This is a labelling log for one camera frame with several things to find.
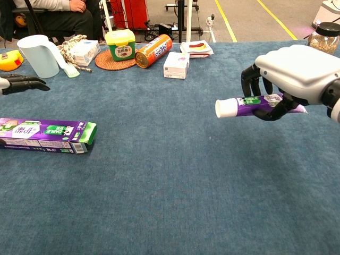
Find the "purple toothpaste tube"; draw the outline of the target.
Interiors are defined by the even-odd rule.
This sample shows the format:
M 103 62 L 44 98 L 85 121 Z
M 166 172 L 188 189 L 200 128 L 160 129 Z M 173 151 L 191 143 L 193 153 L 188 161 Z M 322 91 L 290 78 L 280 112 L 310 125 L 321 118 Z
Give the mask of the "purple toothpaste tube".
M 278 120 L 287 113 L 307 113 L 305 107 L 299 104 L 295 104 L 295 108 L 290 105 L 290 110 L 287 110 L 284 104 L 281 103 L 282 99 L 282 93 L 274 93 L 271 95 L 216 100 L 215 112 L 218 118 L 223 118 L 255 116 L 255 111 L 260 111 L 261 113 L 264 112 L 261 119 L 266 121 Z

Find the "blue table cloth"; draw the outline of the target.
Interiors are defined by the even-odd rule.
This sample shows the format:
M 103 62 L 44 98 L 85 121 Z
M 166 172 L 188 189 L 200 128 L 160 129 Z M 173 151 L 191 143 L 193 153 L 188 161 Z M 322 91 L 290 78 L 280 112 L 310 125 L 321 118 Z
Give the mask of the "blue table cloth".
M 92 67 L 0 96 L 0 117 L 91 121 L 82 155 L 0 149 L 0 255 L 340 255 L 340 124 L 217 118 L 290 41 L 212 44 L 184 80 Z

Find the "red cabinet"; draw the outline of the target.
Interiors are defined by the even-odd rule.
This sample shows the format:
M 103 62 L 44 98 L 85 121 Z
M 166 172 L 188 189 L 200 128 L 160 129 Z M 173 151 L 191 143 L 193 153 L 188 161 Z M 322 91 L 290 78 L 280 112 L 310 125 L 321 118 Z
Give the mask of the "red cabinet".
M 147 0 L 109 0 L 116 28 L 146 30 Z

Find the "small white cardboard box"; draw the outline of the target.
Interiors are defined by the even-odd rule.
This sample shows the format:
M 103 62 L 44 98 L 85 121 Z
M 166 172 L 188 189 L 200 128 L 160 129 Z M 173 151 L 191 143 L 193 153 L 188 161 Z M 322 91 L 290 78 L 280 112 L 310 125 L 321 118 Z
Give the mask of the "small white cardboard box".
M 188 53 L 170 52 L 163 66 L 165 78 L 186 79 L 190 63 Z

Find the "woven round coaster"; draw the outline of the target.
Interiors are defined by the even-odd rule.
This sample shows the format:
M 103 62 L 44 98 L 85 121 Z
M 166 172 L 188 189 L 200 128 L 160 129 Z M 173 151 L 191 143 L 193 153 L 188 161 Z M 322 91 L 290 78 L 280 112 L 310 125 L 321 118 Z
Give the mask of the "woven round coaster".
M 134 59 L 115 61 L 112 58 L 110 50 L 107 49 L 96 56 L 95 65 L 103 70 L 119 71 L 135 66 L 136 61 Z

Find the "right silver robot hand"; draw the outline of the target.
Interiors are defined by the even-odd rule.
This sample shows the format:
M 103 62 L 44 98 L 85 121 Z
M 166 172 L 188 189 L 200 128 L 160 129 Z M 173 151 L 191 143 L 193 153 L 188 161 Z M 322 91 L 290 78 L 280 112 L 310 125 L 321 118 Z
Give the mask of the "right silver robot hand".
M 242 71 L 246 97 L 261 95 L 260 78 L 268 94 L 273 86 L 283 93 L 281 103 L 288 111 L 295 104 L 327 107 L 333 98 L 340 97 L 340 58 L 306 45 L 283 47 L 258 56 Z M 259 119 L 264 116 L 258 110 L 254 114 Z

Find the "white machine housing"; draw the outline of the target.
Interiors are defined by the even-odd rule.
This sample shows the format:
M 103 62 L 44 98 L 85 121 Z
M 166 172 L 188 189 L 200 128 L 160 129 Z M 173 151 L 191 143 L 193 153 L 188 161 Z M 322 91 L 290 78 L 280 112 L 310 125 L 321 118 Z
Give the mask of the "white machine housing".
M 323 0 L 311 25 L 316 28 L 322 22 L 340 24 L 340 0 Z

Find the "seated person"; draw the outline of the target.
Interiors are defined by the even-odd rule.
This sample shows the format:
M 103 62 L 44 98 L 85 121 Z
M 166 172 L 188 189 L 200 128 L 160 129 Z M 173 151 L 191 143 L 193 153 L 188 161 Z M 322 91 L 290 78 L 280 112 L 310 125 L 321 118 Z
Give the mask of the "seated person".
M 29 0 L 44 32 L 49 37 L 86 35 L 103 41 L 100 0 Z M 24 0 L 0 0 L 0 37 L 12 41 L 38 33 L 35 28 L 19 28 L 14 9 L 26 8 Z

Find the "purple toothpaste carton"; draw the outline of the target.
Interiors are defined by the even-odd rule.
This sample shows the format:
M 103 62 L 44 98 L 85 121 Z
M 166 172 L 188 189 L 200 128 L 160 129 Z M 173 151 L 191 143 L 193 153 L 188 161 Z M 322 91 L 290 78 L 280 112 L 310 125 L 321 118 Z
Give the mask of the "purple toothpaste carton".
M 0 118 L 0 148 L 83 154 L 96 132 L 88 121 Z

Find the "light green brush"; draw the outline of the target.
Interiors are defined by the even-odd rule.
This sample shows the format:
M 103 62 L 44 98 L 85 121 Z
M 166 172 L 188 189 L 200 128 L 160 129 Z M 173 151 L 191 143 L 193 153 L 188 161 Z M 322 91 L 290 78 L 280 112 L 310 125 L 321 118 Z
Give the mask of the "light green brush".
M 73 65 L 66 64 L 62 69 L 68 78 L 75 78 L 80 75 L 79 71 Z

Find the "black tripod with slanted pole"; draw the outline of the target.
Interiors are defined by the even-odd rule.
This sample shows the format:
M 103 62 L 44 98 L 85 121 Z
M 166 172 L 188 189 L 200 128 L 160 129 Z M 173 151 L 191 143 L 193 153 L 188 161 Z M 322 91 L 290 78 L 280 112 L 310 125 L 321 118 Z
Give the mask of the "black tripod with slanted pole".
M 40 35 L 44 35 L 43 29 L 39 23 L 39 20 L 31 6 L 31 3 L 29 0 L 24 0 L 25 4 L 29 10 L 29 22 L 28 22 L 28 30 L 30 34 L 37 33 Z

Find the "yellow green lidded container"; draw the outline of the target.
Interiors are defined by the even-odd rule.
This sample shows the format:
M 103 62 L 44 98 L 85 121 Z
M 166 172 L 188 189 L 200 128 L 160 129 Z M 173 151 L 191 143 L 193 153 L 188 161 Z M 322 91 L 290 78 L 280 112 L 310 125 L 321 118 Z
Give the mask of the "yellow green lidded container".
M 114 61 L 134 59 L 135 35 L 130 29 L 109 31 L 105 41 Z

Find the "yellow tape measure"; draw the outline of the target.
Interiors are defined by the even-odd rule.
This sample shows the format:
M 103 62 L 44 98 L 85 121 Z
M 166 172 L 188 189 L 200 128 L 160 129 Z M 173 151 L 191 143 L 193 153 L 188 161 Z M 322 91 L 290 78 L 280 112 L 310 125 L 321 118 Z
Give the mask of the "yellow tape measure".
M 19 50 L 12 50 L 0 54 L 0 70 L 1 71 L 13 71 L 17 69 L 23 63 Z

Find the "white frame leg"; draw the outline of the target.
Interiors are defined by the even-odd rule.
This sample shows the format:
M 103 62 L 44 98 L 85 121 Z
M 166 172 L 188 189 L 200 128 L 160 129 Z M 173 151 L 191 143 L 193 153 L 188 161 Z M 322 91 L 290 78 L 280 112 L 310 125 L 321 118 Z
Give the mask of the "white frame leg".
M 100 8 L 100 16 L 102 20 L 102 28 L 105 32 L 112 31 L 112 23 L 111 18 L 112 16 L 108 10 L 108 1 L 107 0 L 99 0 L 99 8 Z

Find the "glass jar black lid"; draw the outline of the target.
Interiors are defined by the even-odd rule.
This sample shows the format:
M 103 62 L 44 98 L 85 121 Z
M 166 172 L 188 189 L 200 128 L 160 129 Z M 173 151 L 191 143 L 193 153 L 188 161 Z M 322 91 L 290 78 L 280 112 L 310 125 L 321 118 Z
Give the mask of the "glass jar black lid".
M 340 42 L 340 24 L 332 22 L 319 23 L 308 37 L 307 45 L 333 55 Z

